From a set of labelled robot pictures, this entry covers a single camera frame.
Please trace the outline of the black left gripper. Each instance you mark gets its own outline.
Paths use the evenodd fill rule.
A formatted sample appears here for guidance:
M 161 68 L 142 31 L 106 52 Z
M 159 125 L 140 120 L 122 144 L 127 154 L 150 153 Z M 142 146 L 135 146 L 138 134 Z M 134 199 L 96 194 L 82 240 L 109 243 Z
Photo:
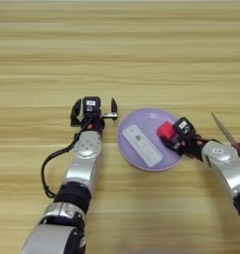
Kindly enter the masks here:
M 81 108 L 81 100 L 78 99 L 75 104 L 72 106 L 70 112 L 70 126 L 81 127 L 81 131 L 95 131 L 99 134 L 103 133 L 105 128 L 105 120 L 111 119 L 115 121 L 118 118 L 118 106 L 116 100 L 112 97 L 111 98 L 111 112 L 110 113 L 103 113 L 103 114 L 89 114 L 84 115 L 83 119 L 79 120 L 79 113 Z

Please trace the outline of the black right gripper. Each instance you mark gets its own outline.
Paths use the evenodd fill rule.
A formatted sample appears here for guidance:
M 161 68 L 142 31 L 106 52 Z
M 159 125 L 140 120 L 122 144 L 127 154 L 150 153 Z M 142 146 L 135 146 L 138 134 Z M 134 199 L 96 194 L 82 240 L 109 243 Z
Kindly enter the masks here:
M 186 155 L 190 158 L 201 159 L 201 151 L 205 145 L 205 141 L 200 135 L 196 134 L 190 139 L 185 140 L 180 135 L 168 139 L 162 138 L 165 146 L 179 156 Z

